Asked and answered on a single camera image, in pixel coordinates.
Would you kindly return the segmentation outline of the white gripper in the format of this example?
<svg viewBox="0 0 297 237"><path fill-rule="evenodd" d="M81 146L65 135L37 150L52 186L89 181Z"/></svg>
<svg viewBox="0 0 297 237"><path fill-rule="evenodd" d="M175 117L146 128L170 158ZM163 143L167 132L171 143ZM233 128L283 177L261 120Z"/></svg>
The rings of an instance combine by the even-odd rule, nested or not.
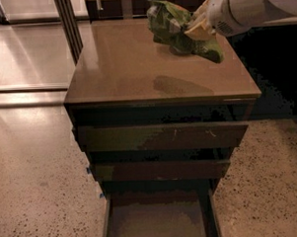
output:
<svg viewBox="0 0 297 237"><path fill-rule="evenodd" d="M211 40L216 33L230 37L245 33L265 19L264 0L205 0L193 13L185 34Z"/></svg>

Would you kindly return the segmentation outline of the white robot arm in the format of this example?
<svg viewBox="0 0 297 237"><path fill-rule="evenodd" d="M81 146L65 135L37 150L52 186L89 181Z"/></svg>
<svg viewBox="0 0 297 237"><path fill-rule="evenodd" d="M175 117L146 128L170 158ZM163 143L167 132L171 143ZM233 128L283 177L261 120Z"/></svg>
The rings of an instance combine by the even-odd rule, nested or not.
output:
<svg viewBox="0 0 297 237"><path fill-rule="evenodd" d="M206 0L187 22L193 40L230 37L272 21L297 17L297 0Z"/></svg>

